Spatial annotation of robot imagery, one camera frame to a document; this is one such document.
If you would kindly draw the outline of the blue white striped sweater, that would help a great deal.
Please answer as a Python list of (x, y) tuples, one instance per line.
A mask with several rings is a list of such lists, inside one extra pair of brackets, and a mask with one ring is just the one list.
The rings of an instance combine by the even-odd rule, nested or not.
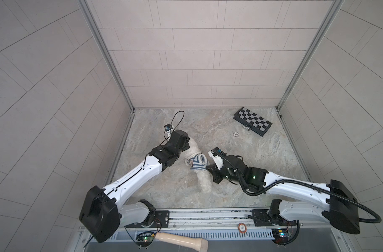
[(207, 171), (208, 159), (204, 154), (198, 153), (186, 159), (186, 164), (191, 170)]

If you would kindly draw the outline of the white teddy bear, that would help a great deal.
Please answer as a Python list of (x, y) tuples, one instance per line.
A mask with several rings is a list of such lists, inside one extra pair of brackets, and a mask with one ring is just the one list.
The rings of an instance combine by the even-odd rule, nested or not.
[(189, 139), (189, 149), (182, 154), (185, 156), (185, 163), (197, 175), (199, 187), (203, 193), (213, 193), (211, 174), (207, 170), (208, 158), (199, 149), (193, 138)]

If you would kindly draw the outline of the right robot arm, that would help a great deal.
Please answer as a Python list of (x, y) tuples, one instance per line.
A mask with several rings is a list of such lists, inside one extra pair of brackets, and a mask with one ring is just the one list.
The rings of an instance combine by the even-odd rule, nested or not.
[(247, 166), (240, 156), (214, 155), (214, 164), (207, 166), (213, 181), (228, 180), (238, 184), (249, 196), (277, 194), (298, 200), (286, 203), (274, 200), (268, 215), (278, 221), (307, 219), (328, 222), (349, 234), (360, 233), (359, 203), (340, 181), (312, 183), (289, 179), (265, 169)]

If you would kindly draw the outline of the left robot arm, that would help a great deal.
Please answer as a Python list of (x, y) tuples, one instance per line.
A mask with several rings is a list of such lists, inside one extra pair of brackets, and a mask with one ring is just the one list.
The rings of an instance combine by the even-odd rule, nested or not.
[(120, 226), (153, 223), (156, 209), (151, 203), (144, 199), (131, 205), (126, 202), (146, 182), (172, 166), (189, 149), (189, 140), (186, 132), (175, 130), (168, 143), (155, 147), (126, 175), (103, 188), (88, 190), (79, 220), (98, 243), (108, 240)]

